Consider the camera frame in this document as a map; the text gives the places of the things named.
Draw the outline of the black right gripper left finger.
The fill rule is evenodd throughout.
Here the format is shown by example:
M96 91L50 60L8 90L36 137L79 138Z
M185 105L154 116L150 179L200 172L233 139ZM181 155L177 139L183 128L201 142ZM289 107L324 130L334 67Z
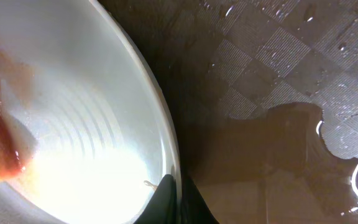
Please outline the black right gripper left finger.
M146 208L134 224L176 224L177 185L167 174L159 183Z

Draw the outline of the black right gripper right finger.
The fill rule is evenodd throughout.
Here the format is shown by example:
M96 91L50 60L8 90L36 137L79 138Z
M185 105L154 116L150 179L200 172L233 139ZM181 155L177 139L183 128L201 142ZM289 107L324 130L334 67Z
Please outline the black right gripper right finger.
M181 223L219 224L191 178L187 175L184 176L181 185Z

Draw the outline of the pale green plate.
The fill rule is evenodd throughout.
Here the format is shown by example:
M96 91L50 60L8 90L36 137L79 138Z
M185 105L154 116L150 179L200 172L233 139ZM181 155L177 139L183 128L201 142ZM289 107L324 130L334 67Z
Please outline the pale green plate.
M0 223L134 223L180 180L162 91L99 2L0 0L0 88L24 161Z

